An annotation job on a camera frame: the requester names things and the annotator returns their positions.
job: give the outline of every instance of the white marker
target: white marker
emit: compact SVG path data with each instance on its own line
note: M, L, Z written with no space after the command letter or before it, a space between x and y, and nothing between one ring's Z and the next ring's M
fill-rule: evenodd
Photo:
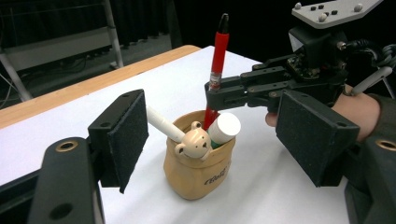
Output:
M184 133L175 124L167 120L149 105L146 105L146 111L148 115L148 123L166 134L166 136L175 142L181 142L181 139L184 137Z

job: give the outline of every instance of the bear face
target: bear face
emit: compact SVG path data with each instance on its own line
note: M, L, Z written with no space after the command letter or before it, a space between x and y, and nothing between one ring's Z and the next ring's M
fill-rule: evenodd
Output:
M189 158L206 160L212 150L209 134L202 129L200 122L195 121L191 124L191 130L187 132L181 143L175 147L177 155L184 155Z

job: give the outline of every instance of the wooden table edge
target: wooden table edge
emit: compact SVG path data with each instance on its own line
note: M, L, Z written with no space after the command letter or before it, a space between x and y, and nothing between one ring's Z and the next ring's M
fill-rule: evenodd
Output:
M129 77L137 76L150 69L198 51L200 48L185 45L177 49L171 49L165 53L153 56L146 60L126 65L117 70L93 77L63 89L38 96L32 100L0 110L0 129L29 119L35 115L48 111L56 106L66 104L79 97L99 91L105 87L121 82Z

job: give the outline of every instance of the table surface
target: table surface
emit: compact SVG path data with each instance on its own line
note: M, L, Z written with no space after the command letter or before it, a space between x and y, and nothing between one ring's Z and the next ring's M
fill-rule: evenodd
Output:
M146 103L169 120L205 109L213 47L184 46L31 101L0 110L0 185L39 169L45 149L88 126L121 94L143 89ZM258 62L226 53L224 77ZM225 110L242 129L230 171L204 198L188 201L169 186L166 136L148 125L148 140L124 194L101 189L106 223L348 223L339 187L316 188L264 122L265 107Z

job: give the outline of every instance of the white table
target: white table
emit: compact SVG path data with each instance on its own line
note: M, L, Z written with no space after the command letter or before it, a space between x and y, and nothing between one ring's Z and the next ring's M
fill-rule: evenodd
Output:
M88 126L119 95L144 89L146 102L169 120L205 109L213 47L151 69L0 130L0 185L39 169L45 149L66 137L87 137ZM224 77L258 63L227 52ZM224 182L204 198L173 192L163 171L166 136L149 137L125 194L101 189L107 224L120 223L349 223L339 187L316 188L264 122L265 107L227 110L241 121Z

